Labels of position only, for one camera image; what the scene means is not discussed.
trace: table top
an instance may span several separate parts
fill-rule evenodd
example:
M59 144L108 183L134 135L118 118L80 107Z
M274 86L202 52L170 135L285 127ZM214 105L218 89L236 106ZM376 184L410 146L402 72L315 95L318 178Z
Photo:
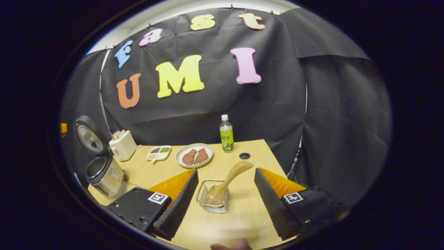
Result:
M234 151L225 153L222 145L209 144L213 149L211 161L197 168L199 184L194 192L190 206L183 221L171 241L158 238L186 249L209 249L211 244L231 247L234 240L246 238L253 249L280 245L281 240L273 227L271 218L254 183L257 167L286 177L278 161L265 140L241 141L234 143ZM181 167L175 160L176 153L184 146L171 146L171 152L163 161L151 163L145 156L155 146L140 146L128 161L117 161L127 175L119 194L108 198L93 186L88 191L102 205L108 205L122 194L139 186L149 189L188 169ZM205 211L197 202L196 195L202 181L207 179L224 180L230 169L242 159L241 153L249 153L247 161L254 167L236 177L229 186L230 199L226 214L212 214Z

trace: wire basket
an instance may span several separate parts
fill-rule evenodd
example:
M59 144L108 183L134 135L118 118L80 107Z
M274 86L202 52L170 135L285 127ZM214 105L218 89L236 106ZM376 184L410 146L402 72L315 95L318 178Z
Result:
M224 214L228 210L228 198L230 197L230 192L228 191L228 188L226 189L225 201L222 205L215 206L205 204L206 195L208 194L210 188L214 185L219 185L222 182L224 182L224 180L204 180L200 185L196 201L202 208L210 213Z

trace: blue letter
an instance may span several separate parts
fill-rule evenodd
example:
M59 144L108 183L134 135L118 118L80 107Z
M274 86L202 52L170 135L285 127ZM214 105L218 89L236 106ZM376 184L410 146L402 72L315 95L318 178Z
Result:
M129 40L125 45L119 49L119 51L114 55L119 61L119 68L121 68L130 58L129 54L131 51L130 45L133 43L133 40Z

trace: human hand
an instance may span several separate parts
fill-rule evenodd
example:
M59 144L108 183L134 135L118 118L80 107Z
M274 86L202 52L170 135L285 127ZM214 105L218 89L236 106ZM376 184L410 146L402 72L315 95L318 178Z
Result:
M253 250L246 239L238 239L233 242L233 247L228 248L221 244L213 244L210 246L211 250Z

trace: plastic bottle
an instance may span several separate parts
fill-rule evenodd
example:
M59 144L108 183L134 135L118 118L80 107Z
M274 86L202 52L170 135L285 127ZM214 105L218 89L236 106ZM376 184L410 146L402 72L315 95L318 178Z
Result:
M228 122L228 115L222 115L222 124L219 127L221 132L222 148L225 153L234 150L233 126Z

